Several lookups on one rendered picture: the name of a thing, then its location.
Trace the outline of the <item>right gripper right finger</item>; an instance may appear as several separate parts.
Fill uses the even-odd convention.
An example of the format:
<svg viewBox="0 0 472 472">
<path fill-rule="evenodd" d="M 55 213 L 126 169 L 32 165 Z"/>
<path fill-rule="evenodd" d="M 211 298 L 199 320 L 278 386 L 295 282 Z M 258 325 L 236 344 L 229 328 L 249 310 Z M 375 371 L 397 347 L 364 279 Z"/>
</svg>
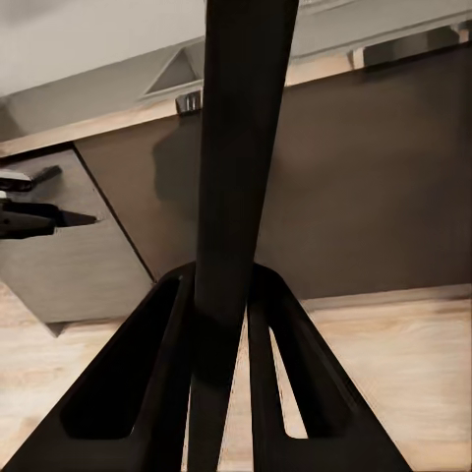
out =
<svg viewBox="0 0 472 472">
<path fill-rule="evenodd" d="M 247 302 L 254 472 L 413 472 L 285 280 L 253 263 Z M 307 439 L 285 433 L 270 326 Z"/>
</svg>

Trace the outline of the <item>poster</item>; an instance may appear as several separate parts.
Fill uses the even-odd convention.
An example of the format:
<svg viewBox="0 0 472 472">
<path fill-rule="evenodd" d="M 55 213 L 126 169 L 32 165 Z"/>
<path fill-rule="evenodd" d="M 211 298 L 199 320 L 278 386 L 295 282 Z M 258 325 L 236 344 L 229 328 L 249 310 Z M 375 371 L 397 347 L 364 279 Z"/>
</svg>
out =
<svg viewBox="0 0 472 472">
<path fill-rule="evenodd" d="M 206 0 L 187 472 L 216 472 L 299 0 Z"/>
</svg>

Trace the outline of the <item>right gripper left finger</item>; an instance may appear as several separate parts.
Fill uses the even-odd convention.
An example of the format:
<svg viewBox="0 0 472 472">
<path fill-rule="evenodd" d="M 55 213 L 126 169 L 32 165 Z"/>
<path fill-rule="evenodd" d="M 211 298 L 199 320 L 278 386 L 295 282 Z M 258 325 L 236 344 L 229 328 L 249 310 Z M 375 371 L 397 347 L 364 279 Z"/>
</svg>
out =
<svg viewBox="0 0 472 472">
<path fill-rule="evenodd" d="M 157 280 L 0 472 L 181 472 L 195 277 Z"/>
</svg>

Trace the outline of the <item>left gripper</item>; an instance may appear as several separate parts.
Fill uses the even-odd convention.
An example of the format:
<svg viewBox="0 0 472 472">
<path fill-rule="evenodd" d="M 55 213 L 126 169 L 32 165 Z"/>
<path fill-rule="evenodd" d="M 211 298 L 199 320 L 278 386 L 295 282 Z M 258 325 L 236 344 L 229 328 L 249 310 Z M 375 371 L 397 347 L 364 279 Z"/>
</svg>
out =
<svg viewBox="0 0 472 472">
<path fill-rule="evenodd" d="M 0 199 L 0 239 L 23 240 L 33 236 L 48 236 L 54 228 L 94 224 L 97 217 L 59 210 L 57 205 L 14 203 Z"/>
</svg>

